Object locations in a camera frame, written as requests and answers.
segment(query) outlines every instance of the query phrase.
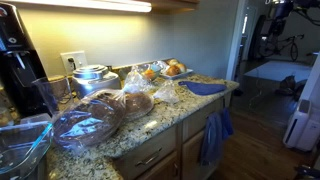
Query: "under-cabinet light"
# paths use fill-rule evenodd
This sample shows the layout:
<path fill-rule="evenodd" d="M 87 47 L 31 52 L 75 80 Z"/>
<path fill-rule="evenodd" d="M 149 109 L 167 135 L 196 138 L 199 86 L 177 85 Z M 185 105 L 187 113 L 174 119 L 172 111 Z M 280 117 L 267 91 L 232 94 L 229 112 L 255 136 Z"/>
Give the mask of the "under-cabinet light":
<path fill-rule="evenodd" d="M 3 0 L 6 2 L 68 6 L 92 9 L 150 12 L 150 3 L 131 0 Z"/>

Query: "granite countertop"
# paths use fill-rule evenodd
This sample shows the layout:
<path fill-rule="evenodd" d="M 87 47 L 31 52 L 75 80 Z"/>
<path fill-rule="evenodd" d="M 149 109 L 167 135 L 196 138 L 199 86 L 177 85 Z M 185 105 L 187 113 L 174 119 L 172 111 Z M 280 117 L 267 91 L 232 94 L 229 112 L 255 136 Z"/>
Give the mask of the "granite countertop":
<path fill-rule="evenodd" d="M 227 89 L 209 96 L 198 96 L 187 87 L 179 86 L 178 82 L 182 80 L 225 84 Z M 165 79 L 157 78 L 153 83 L 159 86 L 164 81 Z M 87 148 L 77 155 L 54 145 L 51 146 L 46 154 L 49 179 L 123 179 L 116 171 L 112 158 L 126 154 L 239 86 L 237 82 L 199 74 L 190 74 L 188 77 L 176 79 L 174 83 L 180 99 L 178 103 L 172 105 L 156 99 L 154 108 L 146 116 L 132 122 L 124 122 L 105 142 Z"/>

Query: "outlet cover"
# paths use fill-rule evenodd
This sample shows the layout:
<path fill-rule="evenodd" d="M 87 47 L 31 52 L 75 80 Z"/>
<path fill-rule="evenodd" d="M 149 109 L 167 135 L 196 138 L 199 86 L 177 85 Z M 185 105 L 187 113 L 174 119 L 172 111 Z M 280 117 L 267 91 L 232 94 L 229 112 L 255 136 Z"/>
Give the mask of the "outlet cover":
<path fill-rule="evenodd" d="M 88 65 L 84 51 L 60 53 L 67 75 L 72 75 L 77 68 Z"/>

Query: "plastic bag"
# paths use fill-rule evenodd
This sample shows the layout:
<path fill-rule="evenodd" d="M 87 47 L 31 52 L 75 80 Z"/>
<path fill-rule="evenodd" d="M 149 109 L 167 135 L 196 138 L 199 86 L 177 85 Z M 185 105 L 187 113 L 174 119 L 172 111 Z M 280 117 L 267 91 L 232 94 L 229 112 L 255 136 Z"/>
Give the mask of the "plastic bag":
<path fill-rule="evenodd" d="M 81 151 L 110 137 L 124 116 L 121 90 L 95 91 L 60 114 L 54 123 L 54 140 L 64 148 Z"/>
<path fill-rule="evenodd" d="M 174 90 L 174 83 L 172 80 L 166 80 L 153 97 L 171 104 L 179 102 L 179 97 Z"/>
<path fill-rule="evenodd" d="M 141 75 L 139 67 L 133 66 L 122 89 L 126 93 L 125 120 L 132 121 L 138 119 L 151 111 L 154 106 L 154 100 L 147 93 L 151 88 L 153 88 L 152 84 Z"/>

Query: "blue towel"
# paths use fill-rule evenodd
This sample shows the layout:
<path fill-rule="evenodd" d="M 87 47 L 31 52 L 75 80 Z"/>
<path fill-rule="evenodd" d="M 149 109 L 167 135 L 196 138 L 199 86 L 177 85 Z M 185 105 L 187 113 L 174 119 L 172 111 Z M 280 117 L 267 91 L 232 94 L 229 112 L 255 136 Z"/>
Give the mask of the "blue towel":
<path fill-rule="evenodd" d="M 232 135 L 233 127 L 227 108 L 209 115 L 200 154 L 203 166 L 217 164 L 222 156 L 223 140 Z"/>
<path fill-rule="evenodd" d="M 223 84 L 204 84 L 191 81 L 180 81 L 178 84 L 180 86 L 187 86 L 190 91 L 200 96 L 214 94 L 227 89 L 227 86 Z"/>

